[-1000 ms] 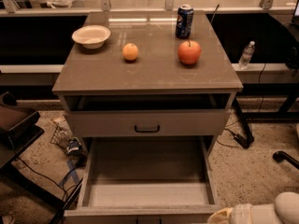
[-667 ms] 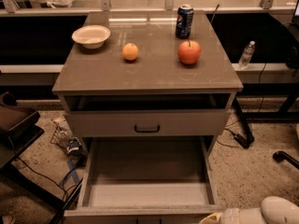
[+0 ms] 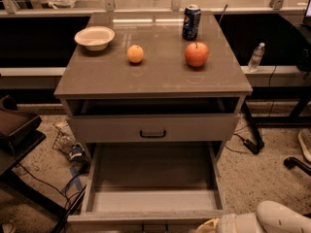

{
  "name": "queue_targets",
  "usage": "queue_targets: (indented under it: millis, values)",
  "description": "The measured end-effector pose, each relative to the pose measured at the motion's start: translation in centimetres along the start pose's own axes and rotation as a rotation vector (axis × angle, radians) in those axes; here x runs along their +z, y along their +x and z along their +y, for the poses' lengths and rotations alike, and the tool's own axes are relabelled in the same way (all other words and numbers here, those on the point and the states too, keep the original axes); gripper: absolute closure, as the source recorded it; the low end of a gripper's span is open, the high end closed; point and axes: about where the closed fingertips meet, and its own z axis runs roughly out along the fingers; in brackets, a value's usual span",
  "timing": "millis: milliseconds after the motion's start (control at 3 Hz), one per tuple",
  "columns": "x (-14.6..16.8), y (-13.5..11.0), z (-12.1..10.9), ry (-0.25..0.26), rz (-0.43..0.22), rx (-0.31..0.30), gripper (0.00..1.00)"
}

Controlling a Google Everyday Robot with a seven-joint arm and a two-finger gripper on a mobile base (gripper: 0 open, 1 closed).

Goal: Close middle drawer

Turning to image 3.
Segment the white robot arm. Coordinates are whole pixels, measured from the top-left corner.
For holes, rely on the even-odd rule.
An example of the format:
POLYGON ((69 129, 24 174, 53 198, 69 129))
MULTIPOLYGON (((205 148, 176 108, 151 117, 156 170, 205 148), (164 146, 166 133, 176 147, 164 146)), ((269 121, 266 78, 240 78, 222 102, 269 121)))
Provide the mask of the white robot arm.
POLYGON ((311 219, 277 202, 263 201, 254 213, 212 218, 195 233, 311 233, 311 219))

